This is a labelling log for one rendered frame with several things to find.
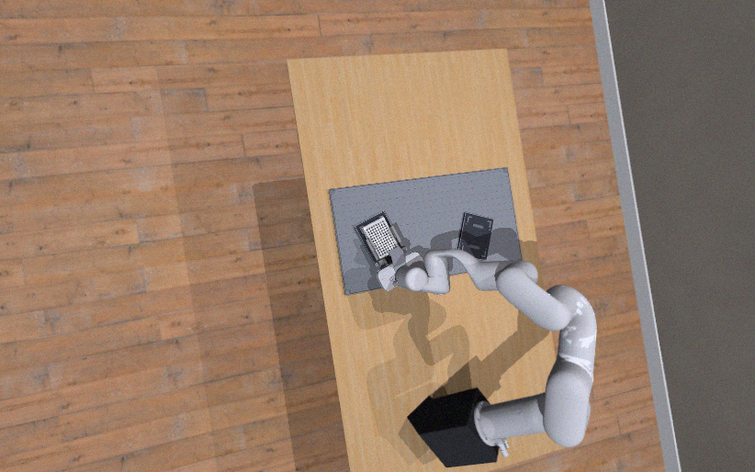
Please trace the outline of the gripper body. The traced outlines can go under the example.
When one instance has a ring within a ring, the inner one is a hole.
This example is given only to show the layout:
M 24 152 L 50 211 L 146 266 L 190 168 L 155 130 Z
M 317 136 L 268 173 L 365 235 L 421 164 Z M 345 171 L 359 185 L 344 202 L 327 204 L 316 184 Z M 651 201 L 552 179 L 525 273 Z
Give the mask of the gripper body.
M 406 254 L 404 258 L 407 266 L 420 267 L 425 270 L 423 259 L 419 253 L 411 252 Z M 395 274 L 396 271 L 393 267 L 393 264 L 390 264 L 389 266 L 385 266 L 379 269 L 376 273 L 376 278 L 384 290 L 390 291 L 393 288 L 398 287 L 393 286 L 392 284 L 395 281 Z

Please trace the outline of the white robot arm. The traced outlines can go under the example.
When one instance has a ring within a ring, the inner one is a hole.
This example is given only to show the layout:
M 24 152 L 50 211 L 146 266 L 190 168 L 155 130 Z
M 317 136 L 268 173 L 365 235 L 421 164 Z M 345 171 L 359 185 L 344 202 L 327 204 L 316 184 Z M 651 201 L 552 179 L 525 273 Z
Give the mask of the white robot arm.
M 499 446 L 506 457 L 510 446 L 505 439 L 509 437 L 547 433 L 564 447 L 583 440 L 591 415 L 597 335 L 594 311 L 586 297 L 565 285 L 545 291 L 536 284 L 535 266 L 527 261 L 481 262 L 459 249 L 437 249 L 425 254 L 424 271 L 407 266 L 399 246 L 388 253 L 387 263 L 393 263 L 396 271 L 393 286 L 444 295 L 450 291 L 448 257 L 453 257 L 464 265 L 478 290 L 499 290 L 535 324 L 560 331 L 557 360 L 547 378 L 546 392 L 491 405 L 477 403 L 474 420 L 485 444 Z

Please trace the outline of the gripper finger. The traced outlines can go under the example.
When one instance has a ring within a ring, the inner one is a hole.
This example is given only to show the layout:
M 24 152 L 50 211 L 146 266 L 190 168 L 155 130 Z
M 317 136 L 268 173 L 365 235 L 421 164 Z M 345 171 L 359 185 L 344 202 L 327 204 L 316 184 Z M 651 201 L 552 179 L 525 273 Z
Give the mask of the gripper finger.
M 402 242 L 401 242 L 401 240 L 400 240 L 400 237 L 399 237 L 398 233 L 396 232 L 396 230 L 395 230 L 394 226 L 390 226 L 390 227 L 389 227 L 389 229 L 391 230 L 391 232 L 392 232 L 392 234 L 393 234 L 394 238 L 396 238 L 396 239 L 398 240 L 398 242 L 399 242 L 399 244 L 400 244 L 400 247 L 401 247 L 401 249 L 403 250 L 403 252 L 406 252 L 406 251 L 408 251 L 408 250 L 407 250 L 407 248 L 406 248 L 406 246 L 404 246 L 404 245 L 402 244 Z
M 375 257 L 375 259 L 376 259 L 377 263 L 378 263 L 379 265 L 385 264 L 385 266 L 389 266 L 389 264 L 388 264 L 388 263 L 386 262 L 385 258 L 382 258 L 382 259 L 380 259 L 380 260 L 378 259 L 378 256 L 376 255 L 376 253 L 375 253 L 375 251 L 374 251 L 374 250 L 375 250 L 375 248 L 374 248 L 374 246 L 373 246 L 373 244 L 372 244 L 372 242 L 370 241 L 370 239 L 369 239 L 369 238 L 368 238 L 368 239 L 366 239 L 366 243 L 367 243 L 367 245 L 368 245 L 368 247 L 369 247 L 370 251 L 371 251 L 371 252 L 373 253 L 373 255 L 374 255 L 374 257 Z

